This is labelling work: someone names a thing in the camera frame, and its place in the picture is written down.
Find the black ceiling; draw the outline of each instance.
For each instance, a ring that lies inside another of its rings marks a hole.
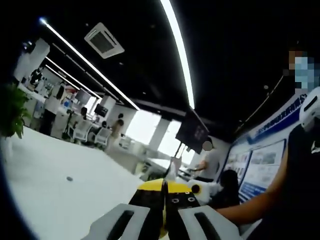
[[[52,6],[43,17],[125,95],[138,100],[140,108],[157,113],[158,108],[168,107],[173,110],[167,108],[162,114],[181,120],[174,110],[185,112],[188,96],[175,39],[160,0],[114,2]],[[186,49],[195,111],[207,120],[213,136],[230,141],[241,122],[280,80],[288,65],[288,49],[297,41],[309,44],[316,20],[303,18],[297,14],[298,8],[288,6],[209,2],[171,0]],[[315,13],[305,15],[313,17]],[[124,53],[102,59],[85,42],[85,35],[99,22],[122,45]],[[33,33],[51,45],[48,57],[69,74],[93,91],[103,92],[98,81],[130,107],[48,29],[38,24]],[[293,85],[294,80],[285,77],[243,129],[257,125],[283,105],[293,95]]]

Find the ceiling air conditioner vent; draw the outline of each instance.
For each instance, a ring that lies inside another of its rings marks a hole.
[[[102,22],[99,22],[93,29],[91,29],[91,31],[84,37],[84,40],[103,59],[121,54],[125,51]]]

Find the display board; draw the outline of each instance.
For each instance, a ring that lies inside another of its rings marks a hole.
[[[236,171],[238,175],[238,182],[241,184],[247,169],[251,151],[246,151],[242,153],[231,153],[227,159],[224,166],[224,171],[232,169]]]
[[[248,168],[240,186],[240,197],[249,200],[266,191],[282,160],[286,140],[252,151]]]

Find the black shirt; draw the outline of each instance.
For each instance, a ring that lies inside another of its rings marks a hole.
[[[320,134],[307,133],[301,125],[292,130],[279,201],[248,240],[313,239],[319,236],[320,153],[314,151],[319,138]]]

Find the green plant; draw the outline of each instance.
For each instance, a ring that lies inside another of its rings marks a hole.
[[[28,101],[26,93],[14,84],[6,84],[0,87],[0,135],[11,137],[15,133],[21,139],[24,134],[24,118],[31,118],[24,107]]]

